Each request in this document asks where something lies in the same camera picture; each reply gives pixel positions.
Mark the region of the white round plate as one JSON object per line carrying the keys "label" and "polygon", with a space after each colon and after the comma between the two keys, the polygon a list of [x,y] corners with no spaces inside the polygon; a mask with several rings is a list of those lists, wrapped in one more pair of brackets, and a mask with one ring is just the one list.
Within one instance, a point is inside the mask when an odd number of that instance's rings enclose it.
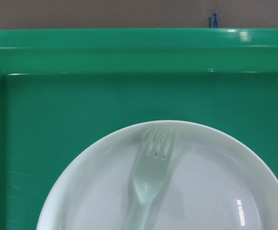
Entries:
{"label": "white round plate", "polygon": [[278,180],[243,143],[184,121],[140,123],[84,150],[55,182],[39,230],[124,230],[131,176],[148,133],[177,133],[167,180],[144,230],[278,230]]}

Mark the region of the pale green plastic fork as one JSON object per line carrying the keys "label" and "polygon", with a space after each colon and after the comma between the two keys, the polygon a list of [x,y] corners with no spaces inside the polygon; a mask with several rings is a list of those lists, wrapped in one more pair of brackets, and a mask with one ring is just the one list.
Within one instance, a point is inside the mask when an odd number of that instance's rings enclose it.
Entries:
{"label": "pale green plastic fork", "polygon": [[176,136],[168,128],[155,128],[146,136],[131,176],[134,199],[125,230],[145,228],[150,207],[167,180]]}

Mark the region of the green plastic tray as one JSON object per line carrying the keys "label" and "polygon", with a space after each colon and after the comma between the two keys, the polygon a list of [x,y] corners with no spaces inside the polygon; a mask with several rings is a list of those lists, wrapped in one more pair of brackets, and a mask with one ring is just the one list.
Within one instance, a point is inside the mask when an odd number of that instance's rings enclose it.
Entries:
{"label": "green plastic tray", "polygon": [[37,230],[76,157],[153,121],[223,132],[278,180],[278,29],[0,31],[0,230]]}

